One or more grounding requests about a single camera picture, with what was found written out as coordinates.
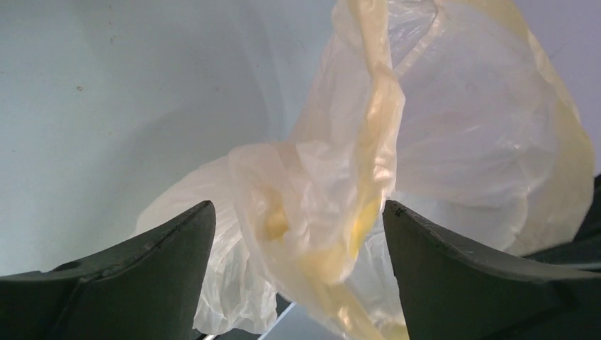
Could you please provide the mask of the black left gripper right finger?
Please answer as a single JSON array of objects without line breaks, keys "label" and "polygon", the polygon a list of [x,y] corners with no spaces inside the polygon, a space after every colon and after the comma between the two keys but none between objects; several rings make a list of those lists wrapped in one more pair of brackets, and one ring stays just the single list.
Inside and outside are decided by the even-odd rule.
[{"label": "black left gripper right finger", "polygon": [[390,200],[383,226],[411,339],[599,339],[600,274],[512,256]]}]

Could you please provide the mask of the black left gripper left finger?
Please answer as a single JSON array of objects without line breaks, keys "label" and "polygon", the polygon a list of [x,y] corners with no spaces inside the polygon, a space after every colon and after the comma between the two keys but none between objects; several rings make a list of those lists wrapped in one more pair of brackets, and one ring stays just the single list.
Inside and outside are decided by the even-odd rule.
[{"label": "black left gripper left finger", "polygon": [[203,201],[57,268],[1,278],[2,339],[191,339],[215,235]]}]

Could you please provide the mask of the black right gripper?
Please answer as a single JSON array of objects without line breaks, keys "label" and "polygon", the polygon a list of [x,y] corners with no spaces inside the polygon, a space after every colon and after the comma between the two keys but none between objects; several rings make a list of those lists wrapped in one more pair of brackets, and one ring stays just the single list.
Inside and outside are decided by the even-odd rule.
[{"label": "black right gripper", "polygon": [[574,239],[529,254],[525,258],[545,264],[600,272],[600,174],[595,177],[592,204]]}]

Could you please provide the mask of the translucent cream trash bag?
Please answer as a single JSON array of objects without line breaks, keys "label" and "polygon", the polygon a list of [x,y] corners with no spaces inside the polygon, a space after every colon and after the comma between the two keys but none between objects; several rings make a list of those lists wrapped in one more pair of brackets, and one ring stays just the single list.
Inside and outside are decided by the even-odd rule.
[{"label": "translucent cream trash bag", "polygon": [[512,255],[569,242],[589,210],[592,143],[513,1],[339,1],[332,22],[291,134],[200,166],[137,219],[213,203],[200,332],[265,329],[282,294],[347,339],[406,339],[388,199]]}]

